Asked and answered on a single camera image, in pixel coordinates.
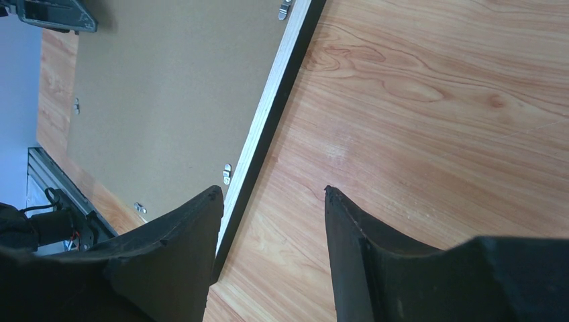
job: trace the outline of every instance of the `black edge strip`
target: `black edge strip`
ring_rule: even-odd
[[[289,95],[293,89],[293,85],[295,84],[297,75],[306,55],[306,51],[308,50],[308,46],[312,40],[314,31],[316,30],[316,25],[318,24],[325,3],[326,0],[312,0],[310,3],[302,27],[299,31],[297,42],[291,52],[289,63],[284,70],[284,74],[280,81],[280,85],[278,86],[274,101],[272,102],[272,107],[269,111],[265,126],[263,127],[259,142],[253,154],[253,158],[251,159],[251,165],[245,175],[233,213],[231,214],[229,223],[227,224],[227,229],[222,237],[217,257],[213,263],[213,274],[211,275],[212,284],[215,284],[219,280],[219,276],[223,270],[223,265],[225,264],[225,260],[227,259],[227,255],[231,249],[231,244],[235,239],[241,218],[245,213],[245,208],[247,207],[247,203],[249,202],[249,198],[251,197],[253,188],[255,187],[255,182],[257,181],[257,177],[263,167],[265,157],[274,137],[276,128],[278,127],[280,117],[287,106]]]

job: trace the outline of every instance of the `white wall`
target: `white wall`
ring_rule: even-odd
[[[37,146],[42,30],[0,17],[0,202],[25,207],[28,147]]]

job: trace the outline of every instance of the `black cable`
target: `black cable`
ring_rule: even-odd
[[[49,205],[28,207],[28,208],[22,209],[20,212],[21,213],[27,213],[28,211],[32,211],[32,210],[42,210],[42,209],[53,208],[59,203],[59,194],[57,193],[57,191],[55,189],[47,188],[46,190],[44,190],[44,193],[46,194],[46,198],[50,202]]]

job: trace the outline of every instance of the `wooden panel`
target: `wooden panel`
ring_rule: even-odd
[[[223,169],[247,171],[238,160],[257,108],[272,105],[259,102],[289,20],[257,0],[86,6],[113,23],[79,37],[69,158],[147,221],[212,184],[227,196]]]
[[[40,65],[38,142],[118,233],[142,225],[138,214],[67,158],[78,38],[44,30]]]
[[[333,321],[324,187],[448,248],[569,237],[569,2],[329,0],[205,321]]]

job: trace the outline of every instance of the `metal frame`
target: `metal frame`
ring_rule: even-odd
[[[291,12],[287,18],[289,19],[287,28],[225,196],[225,209],[217,242],[217,257],[213,267],[213,283],[217,282],[223,270],[325,2],[325,0],[296,0],[292,4],[292,9],[289,9]]]

